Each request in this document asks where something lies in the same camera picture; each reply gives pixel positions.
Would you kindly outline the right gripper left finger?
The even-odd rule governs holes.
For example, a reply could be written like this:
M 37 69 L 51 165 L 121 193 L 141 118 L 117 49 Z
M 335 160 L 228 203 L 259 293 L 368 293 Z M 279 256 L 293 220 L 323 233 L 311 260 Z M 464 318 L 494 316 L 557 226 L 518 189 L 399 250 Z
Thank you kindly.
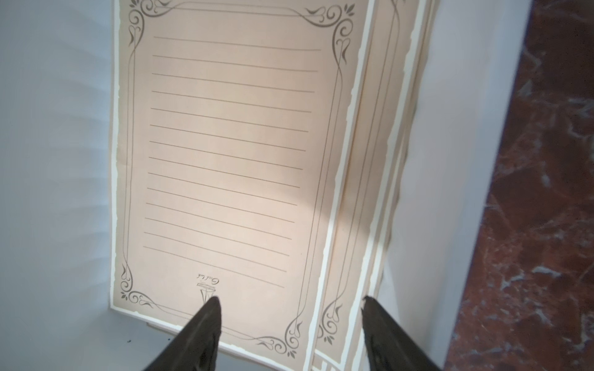
M 221 329 L 221 302 L 213 296 L 145 371 L 214 371 Z

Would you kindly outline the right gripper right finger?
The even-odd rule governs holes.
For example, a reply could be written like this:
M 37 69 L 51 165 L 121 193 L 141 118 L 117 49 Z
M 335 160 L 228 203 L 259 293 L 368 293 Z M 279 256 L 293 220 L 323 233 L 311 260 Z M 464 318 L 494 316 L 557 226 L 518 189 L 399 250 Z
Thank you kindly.
M 366 296 L 361 311 L 371 371 L 440 371 L 375 298 Z

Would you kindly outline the white plastic storage box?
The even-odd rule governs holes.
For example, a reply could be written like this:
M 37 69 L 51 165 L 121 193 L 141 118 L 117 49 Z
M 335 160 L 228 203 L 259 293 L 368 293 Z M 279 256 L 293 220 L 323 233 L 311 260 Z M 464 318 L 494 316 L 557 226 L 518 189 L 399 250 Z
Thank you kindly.
M 443 1 L 380 303 L 444 364 L 531 8 Z M 1 4 L 1 368 L 140 370 L 165 333 L 108 307 L 111 1 Z

